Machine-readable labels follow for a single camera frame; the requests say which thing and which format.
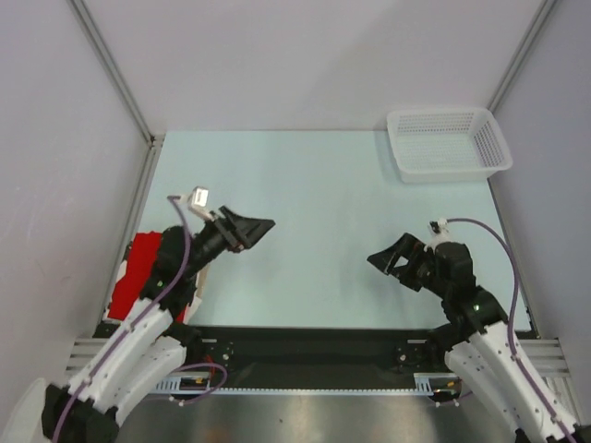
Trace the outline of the red t shirt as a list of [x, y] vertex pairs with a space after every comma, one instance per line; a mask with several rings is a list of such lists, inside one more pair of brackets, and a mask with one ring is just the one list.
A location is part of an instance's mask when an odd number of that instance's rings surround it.
[[104, 320], [120, 322], [126, 318], [150, 276], [161, 241], [161, 233], [137, 233], [127, 245], [103, 312]]

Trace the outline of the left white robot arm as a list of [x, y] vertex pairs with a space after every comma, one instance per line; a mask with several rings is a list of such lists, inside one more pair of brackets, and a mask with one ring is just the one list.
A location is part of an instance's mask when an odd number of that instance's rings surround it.
[[179, 321], [198, 274], [223, 252], [241, 253], [275, 225], [226, 206], [164, 230], [149, 274], [127, 316], [99, 352], [68, 382], [44, 394], [42, 433], [52, 442], [114, 442], [133, 409], [168, 374], [203, 367], [199, 332]]

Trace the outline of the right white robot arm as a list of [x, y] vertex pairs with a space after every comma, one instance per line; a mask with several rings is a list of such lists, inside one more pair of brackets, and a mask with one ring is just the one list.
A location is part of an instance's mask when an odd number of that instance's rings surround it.
[[428, 363], [450, 369], [518, 442], [585, 442], [587, 427], [560, 403], [531, 363], [497, 298], [476, 282], [468, 247], [438, 233], [410, 233], [368, 256], [403, 286], [441, 299], [447, 324], [430, 333]]

